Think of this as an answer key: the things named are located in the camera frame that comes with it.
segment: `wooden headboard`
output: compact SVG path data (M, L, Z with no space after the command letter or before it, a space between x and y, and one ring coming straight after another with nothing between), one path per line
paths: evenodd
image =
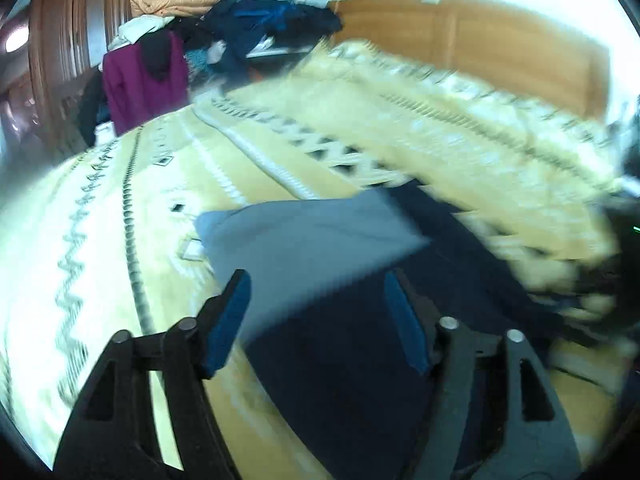
M540 14L495 0L338 0L330 7L344 23L334 41L366 38L393 54L604 118L608 49Z

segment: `metal screw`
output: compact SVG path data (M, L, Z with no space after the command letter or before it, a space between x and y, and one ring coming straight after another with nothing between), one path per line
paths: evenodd
M129 333L129 330L118 330L113 337L111 338L111 340L114 343L124 343L127 339L129 339L131 337L131 334Z
M514 343L522 343L524 341L524 334L514 328L507 332L507 337Z
M447 330L455 330L460 326L460 323L455 317L444 316L440 318L440 326Z
M185 332L187 330L192 330L193 328L196 328L195 318L185 317L184 319L181 319L180 323L178 323L178 328L180 328L180 330L184 330Z

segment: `wooden wardrobe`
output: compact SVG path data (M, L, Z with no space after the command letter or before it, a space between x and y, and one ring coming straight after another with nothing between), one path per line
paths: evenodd
M78 96L107 52L118 27L130 20L129 0L32 0L29 60L43 141L64 151Z

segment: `purple jacket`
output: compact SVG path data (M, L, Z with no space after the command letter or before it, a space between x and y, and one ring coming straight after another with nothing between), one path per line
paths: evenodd
M170 36L171 65L164 81L156 81L147 73L137 43L104 56L104 91L118 135L188 104L188 69L182 42L174 33Z

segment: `bedspread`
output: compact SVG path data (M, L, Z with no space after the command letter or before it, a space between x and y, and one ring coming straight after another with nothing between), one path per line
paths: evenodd
M530 290L570 288L569 260L595 263L617 250L590 210L616 189L601 136L597 124L365 43L321 44L285 78L201 101L66 161L0 212L0 399L52 465L110 336L164 331L222 289L197 250L193 221L208 210L343 198L418 178ZM593 401L603 413L626 369L622 353L590 368L593 388L606 383ZM163 456L180 466L155 376L152 386ZM241 349L206 391L243 478L328 478ZM576 430L578 418L572 428L592 452L600 428Z

